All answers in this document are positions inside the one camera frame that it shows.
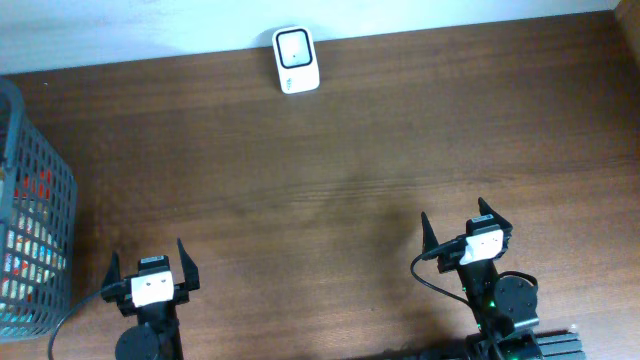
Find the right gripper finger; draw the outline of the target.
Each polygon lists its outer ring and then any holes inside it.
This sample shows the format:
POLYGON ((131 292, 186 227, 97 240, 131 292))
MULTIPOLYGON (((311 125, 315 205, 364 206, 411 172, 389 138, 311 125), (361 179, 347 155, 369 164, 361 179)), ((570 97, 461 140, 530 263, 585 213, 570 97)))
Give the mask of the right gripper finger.
POLYGON ((505 234, 510 234, 513 230, 513 225, 495 211, 482 197, 478 198, 479 212, 482 217, 480 225, 482 228, 496 225, 505 234))
POLYGON ((423 230, 422 259, 428 260, 435 255, 435 251, 439 247, 439 243, 435 236, 429 218, 425 212, 421 213, 421 225, 423 230))

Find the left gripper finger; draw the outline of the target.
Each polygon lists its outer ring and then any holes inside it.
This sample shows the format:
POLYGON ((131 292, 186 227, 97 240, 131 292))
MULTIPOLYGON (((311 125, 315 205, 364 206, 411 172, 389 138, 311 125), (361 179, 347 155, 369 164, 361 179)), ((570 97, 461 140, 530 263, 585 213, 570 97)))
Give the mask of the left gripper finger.
POLYGON ((116 252, 112 253, 107 273, 102 283, 102 294, 111 295, 121 284, 120 261, 116 252))
POLYGON ((184 275, 184 287, 187 291, 199 290, 200 279, 198 267, 186 252, 180 238, 177 239, 177 246, 184 275))

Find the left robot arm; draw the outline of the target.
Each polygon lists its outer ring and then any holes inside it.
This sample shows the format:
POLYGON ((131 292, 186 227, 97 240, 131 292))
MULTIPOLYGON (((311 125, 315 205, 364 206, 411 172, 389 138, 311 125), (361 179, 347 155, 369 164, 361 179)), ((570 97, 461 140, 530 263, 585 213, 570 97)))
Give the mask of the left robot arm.
POLYGON ((183 360, 180 321, 176 307, 190 301, 200 288, 199 270, 177 242, 184 280, 175 282, 166 255, 143 258, 137 272, 123 277, 119 256, 114 253, 102 283, 102 299, 114 303, 124 317, 137 323, 119 337, 117 360, 183 360))

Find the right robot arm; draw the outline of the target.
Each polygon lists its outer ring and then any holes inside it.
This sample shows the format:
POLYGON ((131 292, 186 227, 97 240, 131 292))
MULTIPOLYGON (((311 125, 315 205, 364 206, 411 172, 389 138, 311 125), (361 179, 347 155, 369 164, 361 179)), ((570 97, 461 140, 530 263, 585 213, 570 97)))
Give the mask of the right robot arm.
POLYGON ((541 359, 533 328, 539 324, 537 279, 518 271, 500 273, 495 261, 508 250, 513 225, 478 199, 479 215, 466 230, 440 244, 426 213, 421 214, 422 252, 410 266, 411 275, 426 287, 462 302, 473 313, 479 333, 466 340, 468 359, 541 359), (420 261, 437 261, 443 274, 455 271, 465 293, 460 297, 422 279, 415 271, 420 261))

